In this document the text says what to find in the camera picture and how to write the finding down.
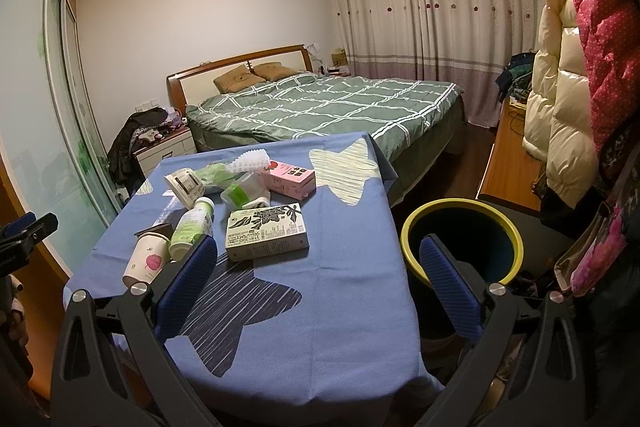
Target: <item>headboard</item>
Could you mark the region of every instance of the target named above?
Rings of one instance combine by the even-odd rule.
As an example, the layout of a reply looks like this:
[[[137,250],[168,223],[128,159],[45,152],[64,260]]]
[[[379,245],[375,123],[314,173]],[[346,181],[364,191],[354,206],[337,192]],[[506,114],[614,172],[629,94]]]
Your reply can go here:
[[[313,71],[309,53],[302,44],[285,46],[261,52],[247,53],[238,57],[223,58],[215,62],[205,62],[195,68],[170,74],[166,78],[169,102],[183,116],[187,104],[198,105],[210,96],[219,94],[213,79],[247,62],[249,66],[277,60],[283,66],[294,70]]]

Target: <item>pink logo on cup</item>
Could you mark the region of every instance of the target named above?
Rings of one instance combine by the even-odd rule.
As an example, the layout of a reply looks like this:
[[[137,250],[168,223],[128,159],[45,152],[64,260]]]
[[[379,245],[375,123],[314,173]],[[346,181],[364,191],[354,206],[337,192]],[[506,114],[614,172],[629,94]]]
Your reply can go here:
[[[162,257],[159,255],[150,255],[146,258],[146,265],[153,271],[159,269],[162,264]]]

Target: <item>dark blue star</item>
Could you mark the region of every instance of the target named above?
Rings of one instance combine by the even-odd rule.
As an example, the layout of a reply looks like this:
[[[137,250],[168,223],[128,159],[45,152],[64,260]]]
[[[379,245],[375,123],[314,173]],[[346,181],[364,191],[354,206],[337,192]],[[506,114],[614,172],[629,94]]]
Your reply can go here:
[[[254,277],[254,261],[232,263],[226,253],[218,258],[182,327],[207,369],[222,377],[234,363],[242,327],[292,309],[299,291]]]

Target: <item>metal screw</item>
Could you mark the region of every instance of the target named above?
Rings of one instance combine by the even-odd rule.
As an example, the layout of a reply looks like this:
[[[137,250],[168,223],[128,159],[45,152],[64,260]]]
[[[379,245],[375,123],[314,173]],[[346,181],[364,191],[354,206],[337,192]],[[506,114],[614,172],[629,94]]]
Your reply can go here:
[[[564,302],[564,296],[559,291],[552,291],[549,293],[549,298],[556,304]]]
[[[497,295],[498,297],[500,297],[507,293],[507,288],[505,288],[504,285],[500,284],[499,282],[492,282],[489,285],[489,291],[492,295]]]
[[[146,282],[136,282],[135,284],[131,285],[131,294],[135,295],[136,297],[140,297],[141,295],[144,295],[146,293],[146,290],[149,288],[149,286],[146,284]]]
[[[71,295],[71,298],[73,299],[73,302],[82,302],[86,299],[86,291],[78,290]]]

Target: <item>curtain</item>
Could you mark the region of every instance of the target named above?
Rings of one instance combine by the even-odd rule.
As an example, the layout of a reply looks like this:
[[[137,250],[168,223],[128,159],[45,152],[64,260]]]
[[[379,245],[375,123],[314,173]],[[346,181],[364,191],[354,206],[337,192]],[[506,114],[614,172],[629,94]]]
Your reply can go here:
[[[495,126],[496,76],[536,45],[540,0],[332,0],[352,74],[454,82],[467,120]]]

